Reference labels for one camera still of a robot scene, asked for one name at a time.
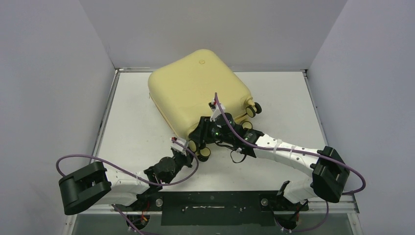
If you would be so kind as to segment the yellow suitcase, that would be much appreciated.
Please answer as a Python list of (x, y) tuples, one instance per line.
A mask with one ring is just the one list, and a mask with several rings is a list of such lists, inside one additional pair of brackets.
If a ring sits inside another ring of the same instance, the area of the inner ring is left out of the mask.
[(236, 123), (262, 112), (249, 88), (211, 50), (200, 49), (186, 57), (152, 72), (148, 78), (150, 98), (170, 127), (180, 138), (189, 141), (200, 161), (210, 156), (210, 149), (198, 149), (189, 134), (201, 117), (210, 117), (209, 103), (218, 94), (224, 112)]

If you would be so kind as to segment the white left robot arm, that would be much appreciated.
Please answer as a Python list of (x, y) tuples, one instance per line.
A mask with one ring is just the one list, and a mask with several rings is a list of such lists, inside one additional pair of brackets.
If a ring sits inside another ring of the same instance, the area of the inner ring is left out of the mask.
[(129, 172), (107, 160), (91, 156), (94, 160), (68, 175), (60, 169), (60, 162), (71, 155), (59, 158), (56, 170), (62, 176), (59, 189), (65, 215), (86, 211), (91, 206), (117, 204), (139, 211), (147, 198), (163, 187), (183, 183), (190, 176), (174, 182), (180, 170), (192, 167), (197, 157), (192, 151), (173, 150), (173, 157), (163, 157), (144, 171)]

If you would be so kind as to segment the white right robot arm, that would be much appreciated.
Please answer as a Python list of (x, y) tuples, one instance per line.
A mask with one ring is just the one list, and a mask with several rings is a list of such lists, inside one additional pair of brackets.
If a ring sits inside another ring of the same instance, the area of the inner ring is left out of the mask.
[(303, 172), (306, 179), (286, 181), (278, 192), (277, 203), (285, 210), (314, 197), (338, 203), (350, 175), (349, 168), (334, 148), (325, 146), (319, 150), (289, 144), (235, 123), (229, 113), (218, 116), (215, 121), (201, 117), (189, 138), (199, 150), (206, 144), (215, 143), (245, 157), (275, 161)]

